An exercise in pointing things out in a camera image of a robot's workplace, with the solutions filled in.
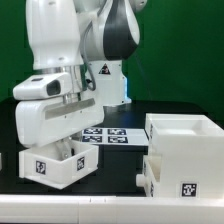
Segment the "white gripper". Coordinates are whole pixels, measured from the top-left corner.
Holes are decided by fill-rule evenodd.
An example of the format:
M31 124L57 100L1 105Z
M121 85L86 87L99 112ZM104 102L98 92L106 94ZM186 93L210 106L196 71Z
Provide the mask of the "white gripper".
M13 96L19 100L15 115L20 143L40 147L57 141L63 160L71 157L66 137L104 119L98 92L81 92L68 72L30 76L13 89Z

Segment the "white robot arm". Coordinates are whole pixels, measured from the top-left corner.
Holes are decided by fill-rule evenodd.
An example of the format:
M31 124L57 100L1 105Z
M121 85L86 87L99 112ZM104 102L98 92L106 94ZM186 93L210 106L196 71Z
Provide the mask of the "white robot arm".
M147 0L26 0L34 75L13 89L20 143L56 143L71 156L69 137L104 119L90 64L125 60L139 45L135 14Z

